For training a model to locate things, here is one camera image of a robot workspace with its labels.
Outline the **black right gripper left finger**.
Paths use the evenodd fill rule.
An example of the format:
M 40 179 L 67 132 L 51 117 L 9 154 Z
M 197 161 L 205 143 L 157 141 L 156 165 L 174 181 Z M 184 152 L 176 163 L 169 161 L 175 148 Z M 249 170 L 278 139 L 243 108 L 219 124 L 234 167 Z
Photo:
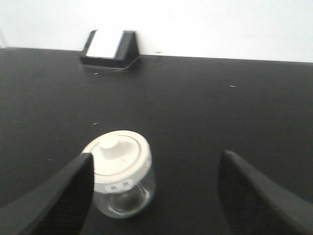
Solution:
M 83 153 L 52 178 L 0 209 L 2 235 L 78 235 L 94 192 L 91 153 Z

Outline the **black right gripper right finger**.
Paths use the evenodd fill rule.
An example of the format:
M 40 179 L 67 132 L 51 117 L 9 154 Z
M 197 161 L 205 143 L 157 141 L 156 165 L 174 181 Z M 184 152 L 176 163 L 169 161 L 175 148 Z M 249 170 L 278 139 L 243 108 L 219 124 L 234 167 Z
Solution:
M 311 235 L 313 205 L 232 151 L 221 154 L 218 193 L 234 235 Z

